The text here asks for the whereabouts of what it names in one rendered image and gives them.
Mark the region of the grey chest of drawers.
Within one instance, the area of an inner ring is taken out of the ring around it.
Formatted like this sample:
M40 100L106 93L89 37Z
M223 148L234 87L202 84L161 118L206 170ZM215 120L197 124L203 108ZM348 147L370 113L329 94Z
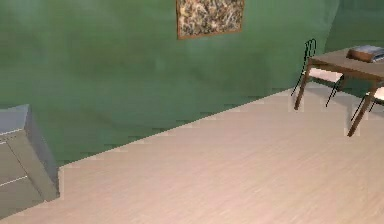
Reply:
M0 109L0 220L59 198L58 171L30 105Z

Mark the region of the brown wooden table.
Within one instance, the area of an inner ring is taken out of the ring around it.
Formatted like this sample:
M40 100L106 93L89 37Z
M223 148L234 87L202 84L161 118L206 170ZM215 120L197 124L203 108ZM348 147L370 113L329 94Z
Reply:
M300 90L296 97L294 109L297 110L300 107L311 68L343 73L347 77L370 81L371 88L369 90L369 95L365 97L364 103L349 129L348 136L351 137L355 133L370 103L373 101L378 88L384 84L384 62L362 62L347 58L347 54L348 49L345 48L308 58L306 71L301 80Z

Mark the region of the brown framed speckled picture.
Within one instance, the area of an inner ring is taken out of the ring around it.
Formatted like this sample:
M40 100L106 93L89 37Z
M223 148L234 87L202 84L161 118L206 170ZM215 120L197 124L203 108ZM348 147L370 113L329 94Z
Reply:
M179 40L242 30L245 0L175 0Z

